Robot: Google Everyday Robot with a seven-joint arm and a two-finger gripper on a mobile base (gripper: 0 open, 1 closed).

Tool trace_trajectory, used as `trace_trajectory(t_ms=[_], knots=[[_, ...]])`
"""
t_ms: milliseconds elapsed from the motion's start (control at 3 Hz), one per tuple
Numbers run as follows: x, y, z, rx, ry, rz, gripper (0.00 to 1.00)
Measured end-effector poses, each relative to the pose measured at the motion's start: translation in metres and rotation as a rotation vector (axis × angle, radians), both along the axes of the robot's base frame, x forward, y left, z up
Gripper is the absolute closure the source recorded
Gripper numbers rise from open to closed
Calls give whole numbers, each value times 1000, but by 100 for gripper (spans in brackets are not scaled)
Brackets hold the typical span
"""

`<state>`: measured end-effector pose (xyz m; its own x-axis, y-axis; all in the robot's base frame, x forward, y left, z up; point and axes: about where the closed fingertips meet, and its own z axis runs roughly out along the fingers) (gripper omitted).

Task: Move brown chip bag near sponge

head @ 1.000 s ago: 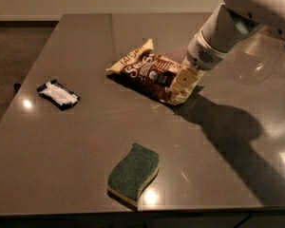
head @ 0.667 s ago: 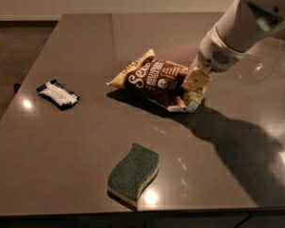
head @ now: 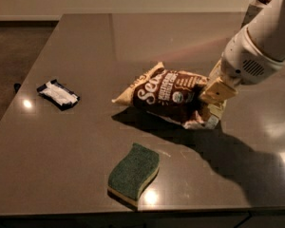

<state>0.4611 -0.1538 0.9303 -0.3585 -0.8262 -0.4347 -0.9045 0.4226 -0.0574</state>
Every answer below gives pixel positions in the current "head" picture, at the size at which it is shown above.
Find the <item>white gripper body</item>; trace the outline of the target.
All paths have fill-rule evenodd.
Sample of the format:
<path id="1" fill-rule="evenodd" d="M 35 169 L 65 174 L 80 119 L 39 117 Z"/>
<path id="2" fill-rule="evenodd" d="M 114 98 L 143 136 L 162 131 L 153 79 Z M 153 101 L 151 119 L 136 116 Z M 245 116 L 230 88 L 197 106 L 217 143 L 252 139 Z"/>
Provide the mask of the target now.
<path id="1" fill-rule="evenodd" d="M 221 55 L 221 74 L 234 86 L 259 84 L 284 65 L 257 48 L 247 26 L 230 40 Z"/>

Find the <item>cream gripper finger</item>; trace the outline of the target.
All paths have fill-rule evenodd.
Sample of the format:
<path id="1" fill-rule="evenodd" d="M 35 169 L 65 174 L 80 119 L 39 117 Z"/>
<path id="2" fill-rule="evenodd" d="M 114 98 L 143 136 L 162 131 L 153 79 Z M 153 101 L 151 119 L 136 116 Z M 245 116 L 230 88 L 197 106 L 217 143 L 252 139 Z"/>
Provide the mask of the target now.
<path id="1" fill-rule="evenodd" d="M 201 91 L 199 99 L 208 104 L 216 104 L 233 98 L 237 94 L 238 92 L 233 87 L 224 83 L 220 77 L 217 77 Z"/>
<path id="2" fill-rule="evenodd" d="M 221 78 L 221 61 L 218 61 L 209 74 L 209 82 L 214 81 L 217 77 Z M 207 129 L 214 129 L 219 123 L 226 106 L 226 101 L 216 104 L 206 103 L 206 124 Z"/>

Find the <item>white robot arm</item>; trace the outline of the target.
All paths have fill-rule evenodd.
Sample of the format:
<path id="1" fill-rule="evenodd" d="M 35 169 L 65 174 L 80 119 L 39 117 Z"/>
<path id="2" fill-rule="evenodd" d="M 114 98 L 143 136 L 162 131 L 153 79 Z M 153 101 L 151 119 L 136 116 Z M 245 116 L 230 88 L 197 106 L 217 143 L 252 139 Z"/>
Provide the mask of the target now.
<path id="1" fill-rule="evenodd" d="M 285 0 L 271 0 L 230 40 L 199 95 L 207 114 L 201 126 L 213 129 L 226 101 L 240 85 L 258 84 L 285 65 Z"/>

